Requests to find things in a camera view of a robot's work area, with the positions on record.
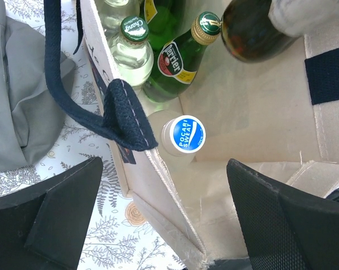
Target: pocari sweat bottle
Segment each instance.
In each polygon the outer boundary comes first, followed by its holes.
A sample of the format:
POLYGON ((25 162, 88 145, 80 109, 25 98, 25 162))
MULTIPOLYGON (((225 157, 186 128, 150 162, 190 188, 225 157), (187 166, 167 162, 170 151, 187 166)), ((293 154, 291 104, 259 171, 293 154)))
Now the pocari sweat bottle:
POLYGON ((159 144, 159 155, 169 172, 188 166, 205 142, 202 122, 194 116, 167 110, 155 112, 148 119, 159 144))

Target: white bottle cap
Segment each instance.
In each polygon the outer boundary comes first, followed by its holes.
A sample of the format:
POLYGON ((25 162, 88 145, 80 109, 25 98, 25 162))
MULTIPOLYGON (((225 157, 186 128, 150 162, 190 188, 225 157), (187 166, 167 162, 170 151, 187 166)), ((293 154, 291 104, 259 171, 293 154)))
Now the white bottle cap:
POLYGON ((197 118, 183 115, 166 123, 162 130, 162 144, 174 156, 192 154, 205 142, 205 128, 197 118))

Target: floral tablecloth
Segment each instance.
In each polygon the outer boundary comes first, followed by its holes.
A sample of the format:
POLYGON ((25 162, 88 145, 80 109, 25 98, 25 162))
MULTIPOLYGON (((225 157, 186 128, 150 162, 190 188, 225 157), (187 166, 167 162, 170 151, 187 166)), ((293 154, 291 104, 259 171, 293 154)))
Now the floral tablecloth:
MULTIPOLYGON (((43 0, 4 0, 7 16, 29 24, 44 34, 43 0)), ((62 0, 62 50, 76 64, 72 98, 87 110, 99 113, 90 65, 82 49, 76 55, 74 3, 62 0)), ((184 265, 146 222, 131 199, 122 197, 108 141, 66 118, 53 149, 38 164, 0 174, 0 196, 15 192, 100 156, 104 163, 79 270, 179 270, 184 265)))

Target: brown bottle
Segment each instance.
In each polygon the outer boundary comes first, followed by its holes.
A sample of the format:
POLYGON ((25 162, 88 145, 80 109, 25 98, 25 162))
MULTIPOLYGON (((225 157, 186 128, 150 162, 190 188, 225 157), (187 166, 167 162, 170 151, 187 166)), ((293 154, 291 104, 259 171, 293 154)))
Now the brown bottle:
POLYGON ((233 0, 223 14, 222 40, 237 59, 260 62, 335 19, 339 20, 339 1, 233 0))

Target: floral pattern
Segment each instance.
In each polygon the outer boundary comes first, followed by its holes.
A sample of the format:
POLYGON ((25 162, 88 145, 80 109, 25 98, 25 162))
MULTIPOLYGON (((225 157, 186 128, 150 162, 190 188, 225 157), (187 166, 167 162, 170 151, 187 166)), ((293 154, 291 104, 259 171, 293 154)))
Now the floral pattern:
MULTIPOLYGON (((43 0, 4 0, 7 15, 44 34, 43 0)), ((62 0, 62 50, 76 62, 72 99, 86 110, 100 113, 91 67, 83 50, 76 55, 75 1, 62 0)), ((0 196, 15 192, 79 164, 92 156, 103 160, 102 181, 93 209, 78 270, 181 270, 183 263, 120 193, 108 141, 69 117, 52 150, 40 162, 0 173, 0 196)))

